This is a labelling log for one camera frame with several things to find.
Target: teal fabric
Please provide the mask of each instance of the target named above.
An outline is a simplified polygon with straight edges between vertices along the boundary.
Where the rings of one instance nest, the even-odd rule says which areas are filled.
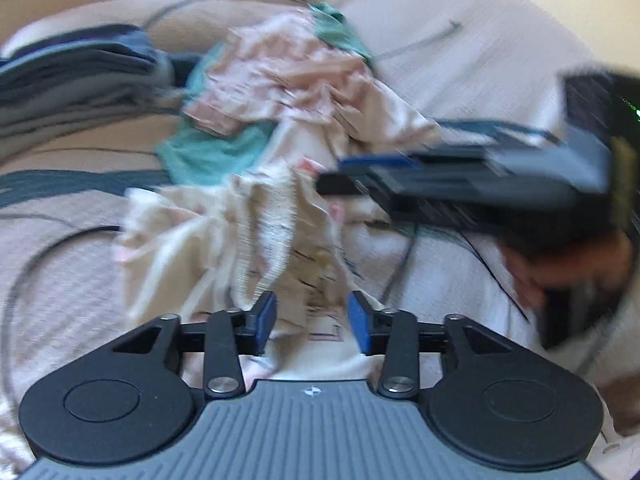
[[[193,69],[185,86],[187,101],[202,92],[206,69],[223,49],[223,43],[217,44]],[[249,124],[228,139],[195,128],[191,119],[182,115],[176,133],[158,144],[156,153],[174,184],[216,186],[226,175],[241,173],[255,164],[276,125],[274,121]]]
[[[322,2],[309,4],[316,20],[314,32],[318,39],[332,47],[355,52],[373,69],[372,55],[346,23],[343,13]]]
[[[347,26],[344,16],[333,7],[310,4],[316,20],[315,34],[326,44],[355,52],[369,67],[371,54]],[[224,43],[215,45],[193,69],[185,86],[188,102],[205,88],[206,70],[220,57]],[[176,133],[156,146],[156,153],[174,184],[216,186],[229,173],[241,173],[256,163],[276,128],[274,121],[249,124],[232,138],[215,137],[195,128],[181,115]]]

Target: gray ribbed plate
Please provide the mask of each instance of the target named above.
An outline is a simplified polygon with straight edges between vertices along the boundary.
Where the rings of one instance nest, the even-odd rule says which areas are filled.
[[[511,473],[441,443],[410,402],[365,381],[259,381],[247,396],[211,402],[193,429],[152,457],[110,468],[48,459],[22,480],[597,480],[584,464]]]

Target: metal screw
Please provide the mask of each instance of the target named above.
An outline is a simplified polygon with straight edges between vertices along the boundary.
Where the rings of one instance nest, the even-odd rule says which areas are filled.
[[[209,390],[215,394],[228,394],[235,391],[239,384],[233,377],[216,377],[207,383]]]
[[[389,377],[382,383],[384,389],[393,394],[405,394],[414,389],[414,382],[409,377]]]

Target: crosshair symbol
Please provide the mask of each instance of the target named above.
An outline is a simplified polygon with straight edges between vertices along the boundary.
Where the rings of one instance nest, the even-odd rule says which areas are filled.
[[[322,393],[322,390],[317,386],[309,386],[302,391],[305,392],[309,397],[315,397],[316,395],[320,395]]]

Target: round black disc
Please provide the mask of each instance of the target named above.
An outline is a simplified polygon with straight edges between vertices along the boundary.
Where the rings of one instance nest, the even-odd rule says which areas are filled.
[[[464,454],[494,467],[546,470],[584,458],[602,405],[584,381],[534,357],[478,356],[432,389],[434,428]]]
[[[170,444],[188,425],[190,389],[160,363],[113,353],[82,359],[34,384],[20,424],[36,454],[67,463],[129,462]]]

